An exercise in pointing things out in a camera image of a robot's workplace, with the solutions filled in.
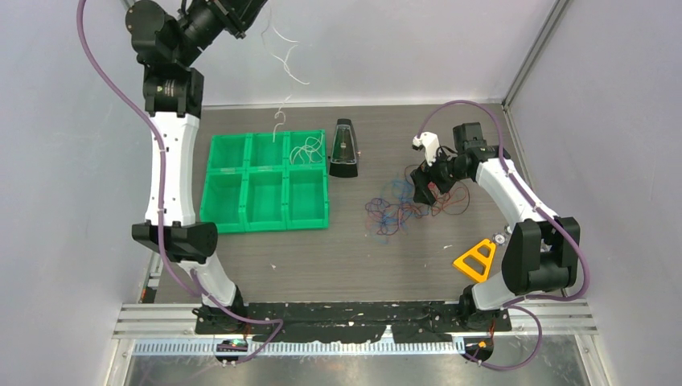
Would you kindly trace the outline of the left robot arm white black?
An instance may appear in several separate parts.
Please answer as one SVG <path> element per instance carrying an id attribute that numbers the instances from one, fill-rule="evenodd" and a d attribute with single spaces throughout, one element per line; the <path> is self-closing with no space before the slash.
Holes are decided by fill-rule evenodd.
<path id="1" fill-rule="evenodd" d="M 142 118 L 151 128 L 151 192 L 135 241 L 183 269 L 198 286 L 200 310 L 216 315 L 228 333 L 246 323 L 239 287 L 216 255 L 217 227 L 199 222 L 192 203 L 195 140 L 203 108 L 204 77 L 193 63 L 222 32 L 243 39 L 263 1 L 183 1 L 179 14 L 155 1 L 136 1 L 125 27 L 143 67 Z"/>

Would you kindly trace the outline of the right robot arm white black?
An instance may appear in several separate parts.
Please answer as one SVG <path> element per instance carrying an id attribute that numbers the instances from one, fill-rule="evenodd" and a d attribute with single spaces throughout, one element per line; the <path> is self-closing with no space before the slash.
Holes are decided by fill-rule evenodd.
<path id="1" fill-rule="evenodd" d="M 519 298 L 544 298 L 573 286 L 581 229 L 573 217 L 560 217 L 539 200 L 503 146 L 483 138 L 478 122 L 454 127 L 453 136 L 450 149 L 435 133 L 418 133 L 412 147 L 425 159 L 410 177 L 414 201 L 429 206 L 436 203 L 433 187 L 445 193 L 456 182 L 471 180 L 493 199 L 511 229 L 500 273 L 467 286 L 458 300 L 457 318 L 475 331 Z"/>

